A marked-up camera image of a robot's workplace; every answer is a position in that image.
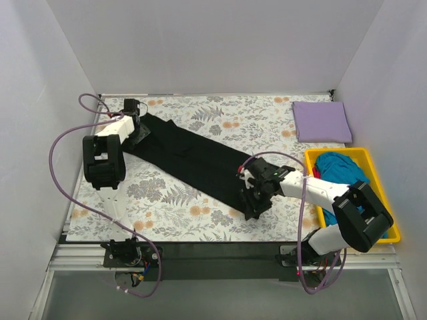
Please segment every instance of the yellow tray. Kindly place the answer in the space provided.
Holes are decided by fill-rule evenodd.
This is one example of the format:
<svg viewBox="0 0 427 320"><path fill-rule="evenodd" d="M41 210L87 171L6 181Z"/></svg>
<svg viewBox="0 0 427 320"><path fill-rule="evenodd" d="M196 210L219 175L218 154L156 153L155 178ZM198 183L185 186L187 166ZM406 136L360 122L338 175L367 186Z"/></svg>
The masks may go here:
<svg viewBox="0 0 427 320"><path fill-rule="evenodd" d="M369 156L368 150L365 148L340 148L340 149L308 149L306 150L306 165L307 171L310 175L313 174L313 167L316 163L316 159L319 155L325 152L337 152L343 155L347 155L363 170L365 175L369 178L370 186L372 190L374 190L375 194L384 204L388 212L391 214L394 220L393 226L387 231L388 238L380 239L377 243L397 243L400 241L400 233L398 230L398 226L396 224L396 220L394 218L393 212L390 208L390 204L388 203L387 197L384 193L384 190L381 187L380 180L376 173L374 164ZM316 207L318 212L318 222L321 228L326 227L325 217L323 215L323 211L321 207Z"/></svg>

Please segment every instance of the white robotic arm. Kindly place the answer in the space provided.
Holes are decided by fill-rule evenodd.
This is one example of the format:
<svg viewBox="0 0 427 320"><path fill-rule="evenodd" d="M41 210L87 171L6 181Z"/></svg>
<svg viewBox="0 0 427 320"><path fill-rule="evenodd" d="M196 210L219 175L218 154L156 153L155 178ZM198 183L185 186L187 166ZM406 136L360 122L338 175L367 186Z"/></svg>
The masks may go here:
<svg viewBox="0 0 427 320"><path fill-rule="evenodd" d="M278 168L255 158L242 168L240 175L246 184L242 190L246 219L258 218L269 209L274 195L302 198L304 176L292 167ZM337 225L318 229L304 239L306 261L348 247L367 252L393 225L387 209L363 182L345 185L306 177L305 196L307 202L334 213L338 221Z"/></svg>
<svg viewBox="0 0 427 320"><path fill-rule="evenodd" d="M105 213L113 221L133 229L126 212L123 190L126 167L121 145L135 145L149 134L149 130L140 123L139 101L135 99L125 99L124 109L113 119L116 122L101 132L83 138L83 169L86 180L101 198ZM111 224L111 228L111 240L120 242L131 238L129 231L116 224Z"/></svg>
<svg viewBox="0 0 427 320"><path fill-rule="evenodd" d="M132 117L128 115L115 118L117 122L106 126L104 130L97 133L95 136L108 138L118 135L118 140L120 144L122 144L135 131L135 126ZM132 229L133 227L129 221L129 215L126 212L126 196L123 190L123 182L120 181L117 185L113 186L99 187L96 191L101 198L104 211L113 218L113 220L119 221L121 224ZM111 224L111 240L125 241L130 237L131 233L129 231L122 229L114 223Z"/></svg>

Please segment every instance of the white wall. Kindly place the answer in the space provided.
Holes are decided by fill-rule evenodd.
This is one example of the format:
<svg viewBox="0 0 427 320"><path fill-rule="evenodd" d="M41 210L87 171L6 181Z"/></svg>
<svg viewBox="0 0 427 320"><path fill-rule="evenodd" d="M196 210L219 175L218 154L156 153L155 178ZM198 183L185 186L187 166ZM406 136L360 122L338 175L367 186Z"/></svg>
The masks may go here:
<svg viewBox="0 0 427 320"><path fill-rule="evenodd" d="M427 319L426 17L426 1L386 0L337 92L397 216L396 248L419 319Z"/></svg>
<svg viewBox="0 0 427 320"><path fill-rule="evenodd" d="M102 93L327 91L383 0L48 0Z"/></svg>
<svg viewBox="0 0 427 320"><path fill-rule="evenodd" d="M2 1L0 44L0 318L22 320L68 206L49 176L49 147L66 128L93 120L77 104L93 89L45 0ZM66 139L55 156L70 192L82 136Z"/></svg>

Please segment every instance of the teal fabric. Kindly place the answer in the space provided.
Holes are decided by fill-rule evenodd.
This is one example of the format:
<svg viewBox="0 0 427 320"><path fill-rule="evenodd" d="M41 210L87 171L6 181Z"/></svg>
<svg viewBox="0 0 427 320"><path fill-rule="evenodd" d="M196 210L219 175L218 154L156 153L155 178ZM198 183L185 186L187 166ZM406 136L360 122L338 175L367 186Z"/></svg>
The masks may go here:
<svg viewBox="0 0 427 320"><path fill-rule="evenodd" d="M322 180L325 181L344 183L346 185L352 185L357 181L370 182L363 170L350 157L337 152L321 154L316 159L316 168L320 172ZM333 213L325 209L323 209L323 213L327 226L337 223Z"/></svg>

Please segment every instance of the purple cloth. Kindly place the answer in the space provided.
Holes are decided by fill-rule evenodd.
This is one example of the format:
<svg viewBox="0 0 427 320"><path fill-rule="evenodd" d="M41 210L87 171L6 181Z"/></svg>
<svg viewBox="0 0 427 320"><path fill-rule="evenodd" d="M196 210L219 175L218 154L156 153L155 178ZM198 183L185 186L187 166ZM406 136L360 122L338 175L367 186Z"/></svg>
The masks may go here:
<svg viewBox="0 0 427 320"><path fill-rule="evenodd" d="M293 104L299 142L352 142L342 102L299 102Z"/></svg>

